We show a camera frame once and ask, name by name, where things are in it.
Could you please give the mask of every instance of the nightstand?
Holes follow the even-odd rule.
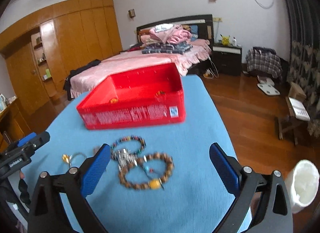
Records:
[[[242,47],[224,46],[213,44],[212,62],[216,65],[219,73],[240,76]]]

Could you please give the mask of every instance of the cardboard box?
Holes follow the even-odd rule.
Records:
[[[291,82],[291,88],[288,97],[295,98],[303,103],[307,96],[299,85]]]

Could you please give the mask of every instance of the pikachu toy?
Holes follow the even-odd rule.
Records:
[[[222,41],[221,41],[221,43],[222,43],[222,45],[224,45],[224,46],[228,46],[229,45],[229,38],[230,38],[230,35],[227,37],[227,36],[222,36],[221,35],[221,37],[222,37]]]

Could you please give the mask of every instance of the patterned curtain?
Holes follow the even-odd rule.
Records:
[[[317,0],[286,0],[291,26],[288,82],[301,86],[311,121],[308,131],[320,135],[320,4]]]

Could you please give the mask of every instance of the plaid cloth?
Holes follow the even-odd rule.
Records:
[[[245,57],[248,72],[260,70],[272,75],[273,78],[282,78],[282,67],[279,56],[265,49],[250,49]]]
[[[182,54],[192,48],[191,44],[188,44],[186,41],[181,42],[179,44],[163,44],[163,43],[155,43],[152,45],[148,45],[142,50],[142,54],[149,53],[177,53]]]

